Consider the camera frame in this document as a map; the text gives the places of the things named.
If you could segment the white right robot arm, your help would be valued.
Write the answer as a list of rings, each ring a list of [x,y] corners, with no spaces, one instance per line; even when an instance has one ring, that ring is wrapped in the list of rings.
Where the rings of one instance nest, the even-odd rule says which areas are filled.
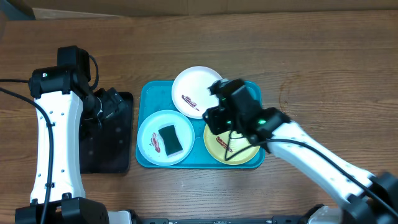
[[[203,114],[213,134],[241,134],[251,147],[261,146],[296,167],[338,205],[319,205],[301,223],[397,223],[397,177],[376,176],[338,157],[283,112],[262,108],[242,79],[221,79],[208,89],[218,99]]]

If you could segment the green and pink sponge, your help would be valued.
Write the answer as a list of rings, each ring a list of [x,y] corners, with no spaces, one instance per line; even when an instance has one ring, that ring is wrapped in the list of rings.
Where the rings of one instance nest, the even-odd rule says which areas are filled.
[[[174,156],[183,151],[183,147],[177,137],[174,125],[169,125],[159,129],[159,134],[163,139],[165,153],[168,157]]]

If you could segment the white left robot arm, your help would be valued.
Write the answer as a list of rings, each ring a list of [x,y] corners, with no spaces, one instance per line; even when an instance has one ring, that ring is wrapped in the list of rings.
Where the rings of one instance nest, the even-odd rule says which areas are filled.
[[[60,47],[57,65],[33,71],[28,81],[38,121],[38,156],[30,205],[16,209],[16,223],[132,223],[128,210],[109,212],[87,199],[80,173],[80,125],[102,128],[127,104],[119,93],[96,89],[93,56],[76,45]]]

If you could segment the light blue plate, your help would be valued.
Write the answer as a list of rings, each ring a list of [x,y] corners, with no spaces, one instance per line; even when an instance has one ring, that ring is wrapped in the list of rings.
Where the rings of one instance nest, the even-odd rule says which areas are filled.
[[[159,129],[174,125],[183,151],[168,157]],[[162,110],[148,116],[137,134],[139,152],[148,162],[157,166],[172,166],[183,161],[191,152],[195,141],[192,123],[183,114],[173,110]]]

